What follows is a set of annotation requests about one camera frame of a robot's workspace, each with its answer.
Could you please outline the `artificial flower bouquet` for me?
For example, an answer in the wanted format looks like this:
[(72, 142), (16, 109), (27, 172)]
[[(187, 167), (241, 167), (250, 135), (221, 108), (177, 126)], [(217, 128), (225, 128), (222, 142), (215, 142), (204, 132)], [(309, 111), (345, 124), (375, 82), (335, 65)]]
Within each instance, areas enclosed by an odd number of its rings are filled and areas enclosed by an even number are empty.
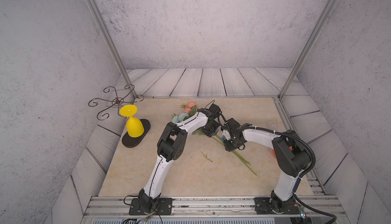
[[(211, 101), (208, 105), (211, 105), (215, 102), (215, 100)], [(172, 122), (175, 123), (176, 125), (184, 125), (184, 122), (190, 122), (190, 119), (195, 119), (196, 116), (198, 116), (199, 109), (197, 108), (197, 105), (194, 102), (190, 102), (188, 104), (183, 104), (181, 105), (181, 108), (184, 109), (184, 112), (182, 114), (175, 114), (172, 113)], [(197, 134), (197, 135), (205, 135), (201, 131), (201, 128), (197, 128), (192, 132), (192, 134)], [(214, 136), (211, 137), (215, 141), (217, 141), (219, 144), (223, 146), (223, 136), (219, 136), (218, 134), (215, 134)], [(253, 169), (250, 167), (251, 163), (247, 161), (242, 155), (240, 155), (236, 150), (232, 151), (233, 153), (255, 176), (257, 174), (253, 171)]]

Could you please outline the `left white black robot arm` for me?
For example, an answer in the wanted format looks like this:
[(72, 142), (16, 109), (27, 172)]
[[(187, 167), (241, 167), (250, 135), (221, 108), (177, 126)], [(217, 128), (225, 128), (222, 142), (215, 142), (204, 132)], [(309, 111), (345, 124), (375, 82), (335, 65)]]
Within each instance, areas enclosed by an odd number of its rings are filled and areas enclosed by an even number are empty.
[(164, 180), (171, 165), (183, 153), (187, 136), (200, 129), (206, 136), (214, 136), (220, 125), (217, 121), (221, 113), (219, 106), (198, 109), (193, 116), (179, 123), (166, 125), (157, 144), (157, 160), (149, 181), (138, 194), (141, 205), (152, 211), (157, 207)]

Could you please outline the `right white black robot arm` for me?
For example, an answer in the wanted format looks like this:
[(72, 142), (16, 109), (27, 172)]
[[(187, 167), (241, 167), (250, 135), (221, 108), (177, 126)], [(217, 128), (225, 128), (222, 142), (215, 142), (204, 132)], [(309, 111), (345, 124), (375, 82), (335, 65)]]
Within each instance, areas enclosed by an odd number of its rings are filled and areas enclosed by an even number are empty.
[(315, 166), (313, 150), (294, 130), (278, 132), (248, 123), (240, 125), (231, 118), (222, 125), (222, 132), (225, 149), (229, 152), (244, 149), (247, 142), (274, 151), (281, 173), (270, 202), (277, 212), (293, 201), (303, 176)]

